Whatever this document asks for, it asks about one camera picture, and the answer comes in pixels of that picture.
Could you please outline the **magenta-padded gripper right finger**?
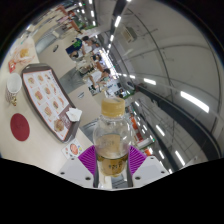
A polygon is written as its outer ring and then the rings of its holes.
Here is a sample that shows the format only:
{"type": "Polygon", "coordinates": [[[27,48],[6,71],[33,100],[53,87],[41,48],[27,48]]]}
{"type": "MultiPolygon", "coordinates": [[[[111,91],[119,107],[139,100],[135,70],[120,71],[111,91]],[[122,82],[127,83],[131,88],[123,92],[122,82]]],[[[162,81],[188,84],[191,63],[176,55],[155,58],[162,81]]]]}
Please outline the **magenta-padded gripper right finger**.
{"type": "Polygon", "coordinates": [[[131,146],[127,160],[127,182],[129,187],[140,188],[167,176],[169,172],[155,156],[146,156],[131,146]]]}

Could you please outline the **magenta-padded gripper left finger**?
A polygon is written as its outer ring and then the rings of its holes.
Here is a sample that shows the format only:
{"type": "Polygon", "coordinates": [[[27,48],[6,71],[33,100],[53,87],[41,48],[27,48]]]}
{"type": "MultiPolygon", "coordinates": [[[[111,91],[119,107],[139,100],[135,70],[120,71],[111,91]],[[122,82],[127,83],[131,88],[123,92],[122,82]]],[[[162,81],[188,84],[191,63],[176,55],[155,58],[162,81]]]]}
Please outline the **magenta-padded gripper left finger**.
{"type": "Polygon", "coordinates": [[[78,157],[68,159],[58,176],[84,188],[97,188],[99,173],[95,147],[90,146],[78,157]]]}

